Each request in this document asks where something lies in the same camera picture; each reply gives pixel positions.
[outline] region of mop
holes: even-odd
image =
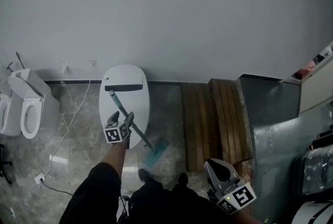
[[[122,103],[120,102],[119,98],[115,94],[114,91],[109,92],[110,97],[112,98],[113,102],[116,104],[116,106],[119,108],[121,113],[127,118],[129,114],[127,113],[126,109],[123,107]],[[142,140],[145,142],[145,144],[150,148],[151,152],[148,153],[148,155],[144,159],[144,164],[151,168],[155,165],[157,160],[161,157],[163,152],[167,149],[169,146],[169,142],[165,140],[164,138],[160,138],[160,140],[157,142],[156,146],[153,147],[145,134],[136,126],[134,122],[132,122],[131,127],[136,131],[136,133],[142,138]]]

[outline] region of plastic wrap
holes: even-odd
[[[320,193],[333,188],[333,146],[305,154],[302,194]]]

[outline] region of toilet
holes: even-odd
[[[0,80],[0,134],[17,136],[21,134],[21,112],[23,99],[12,93],[8,81]]]
[[[134,123],[145,133],[150,111],[145,73],[134,65],[118,65],[105,73],[99,91],[99,115],[103,127],[106,126],[109,117],[119,111],[109,95],[111,90],[116,92],[126,111],[134,113]],[[118,121],[123,120],[125,117],[120,112]],[[141,141],[141,137],[131,130],[130,148],[133,148]]]
[[[60,103],[52,96],[50,87],[31,69],[13,72],[8,84],[23,99],[20,120],[23,135],[28,139],[54,135]]]

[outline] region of shoe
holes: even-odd
[[[177,185],[185,185],[187,186],[188,183],[188,178],[185,172],[182,172],[178,174],[177,179],[176,179],[176,184]]]
[[[139,169],[138,173],[139,173],[139,178],[140,178],[140,180],[141,180],[144,184],[146,184],[146,183],[148,183],[149,181],[153,180],[153,178],[152,178],[152,174],[151,174],[148,170],[146,170],[145,168],[141,168],[141,169]]]

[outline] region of person's arm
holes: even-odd
[[[60,224],[117,222],[127,140],[112,146],[102,161],[90,171],[74,192]]]
[[[240,210],[231,215],[231,219],[235,224],[262,224],[261,221],[255,219],[244,210]]]

